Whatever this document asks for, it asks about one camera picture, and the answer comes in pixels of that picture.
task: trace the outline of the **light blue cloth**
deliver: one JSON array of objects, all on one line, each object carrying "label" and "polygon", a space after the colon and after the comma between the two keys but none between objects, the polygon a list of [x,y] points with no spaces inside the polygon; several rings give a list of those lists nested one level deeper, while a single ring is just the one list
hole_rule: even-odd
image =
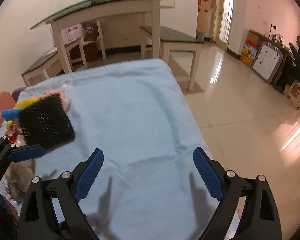
[{"label": "light blue cloth", "polygon": [[[197,240],[218,201],[192,155],[198,146],[211,154],[168,66],[151,59],[62,75],[27,88],[19,100],[54,89],[72,100],[75,141],[37,159],[36,174],[57,169],[57,178],[100,148],[104,165],[80,201],[100,239]],[[235,215],[230,236],[238,222]]]}]

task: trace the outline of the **cardboard box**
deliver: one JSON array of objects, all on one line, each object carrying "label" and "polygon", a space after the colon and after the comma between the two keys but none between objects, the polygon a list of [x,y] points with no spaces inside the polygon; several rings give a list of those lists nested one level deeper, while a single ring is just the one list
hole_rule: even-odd
[{"label": "cardboard box", "polygon": [[257,45],[251,41],[246,41],[243,46],[243,51],[240,57],[240,60],[245,63],[248,67],[251,68],[254,59],[256,58],[258,50],[256,49]]},{"label": "cardboard box", "polygon": [[258,44],[258,39],[259,39],[258,35],[255,35],[254,33],[249,32],[248,38],[247,38],[248,41],[251,41],[254,44]]}]

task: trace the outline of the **metal screw head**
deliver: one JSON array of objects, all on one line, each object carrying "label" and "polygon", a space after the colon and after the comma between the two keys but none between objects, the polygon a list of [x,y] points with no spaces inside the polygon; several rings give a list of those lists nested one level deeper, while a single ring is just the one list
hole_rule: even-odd
[{"label": "metal screw head", "polygon": [[234,171],[227,171],[227,176],[232,178],[232,177],[235,176],[235,172]]},{"label": "metal screw head", "polygon": [[39,178],[39,177],[34,177],[34,178],[32,179],[32,182],[33,182],[33,183],[38,183],[38,182],[39,182],[39,180],[40,180],[40,178]]},{"label": "metal screw head", "polygon": [[69,171],[66,171],[66,172],[62,173],[62,177],[63,177],[64,179],[67,179],[67,178],[69,178],[70,176],[71,176],[71,173],[70,173]]},{"label": "metal screw head", "polygon": [[266,181],[266,177],[263,176],[263,175],[259,175],[259,176],[258,176],[258,179],[259,179],[260,181]]}]

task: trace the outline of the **white stool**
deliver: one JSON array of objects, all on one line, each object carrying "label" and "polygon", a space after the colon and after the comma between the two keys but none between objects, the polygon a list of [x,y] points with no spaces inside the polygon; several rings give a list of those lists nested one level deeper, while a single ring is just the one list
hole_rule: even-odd
[{"label": "white stool", "polygon": [[[140,27],[141,31],[141,58],[145,57],[146,52],[146,36],[152,39],[151,27]],[[190,81],[188,90],[192,91],[195,75],[197,73],[201,46],[204,42],[196,38],[193,38],[185,33],[178,32],[168,27],[160,26],[160,49],[163,51],[163,61],[169,65],[169,51],[181,50],[181,51],[193,51],[193,58],[191,64],[190,77],[176,78],[177,82]]]},{"label": "white stool", "polygon": [[[76,46],[79,46],[81,58],[71,60],[69,51]],[[78,60],[82,60],[84,68],[87,68],[87,60],[84,54],[83,44],[81,39],[69,43],[68,45],[65,46],[65,48],[66,48],[66,52],[67,52],[67,56],[71,68],[73,68],[72,63],[77,62]],[[34,86],[35,84],[43,80],[58,75],[63,69],[59,59],[60,59],[59,54],[58,52],[55,51],[37,60],[31,67],[29,67],[21,75],[26,86],[27,87]]]},{"label": "white stool", "polygon": [[290,99],[293,108],[300,108],[300,81],[295,80],[288,91],[284,94]]}]

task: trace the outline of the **black mesh sponge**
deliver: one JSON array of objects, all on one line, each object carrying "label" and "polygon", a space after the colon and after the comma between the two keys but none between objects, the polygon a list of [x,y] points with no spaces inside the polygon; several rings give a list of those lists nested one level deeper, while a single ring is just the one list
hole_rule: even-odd
[{"label": "black mesh sponge", "polygon": [[20,111],[19,125],[28,145],[49,149],[74,139],[74,131],[62,108],[59,94],[54,94]]}]

